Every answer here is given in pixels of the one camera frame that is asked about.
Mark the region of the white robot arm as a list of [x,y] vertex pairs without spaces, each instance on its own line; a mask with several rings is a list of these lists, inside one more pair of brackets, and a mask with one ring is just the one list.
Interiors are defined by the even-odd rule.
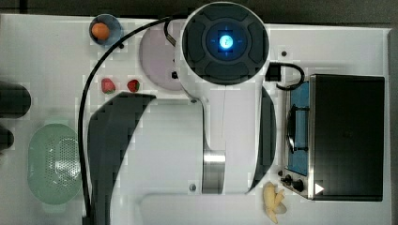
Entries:
[[152,195],[246,194],[273,142],[263,86],[268,30],[248,8],[215,2],[184,22],[175,46],[179,99],[122,93],[91,117],[95,225],[144,225]]

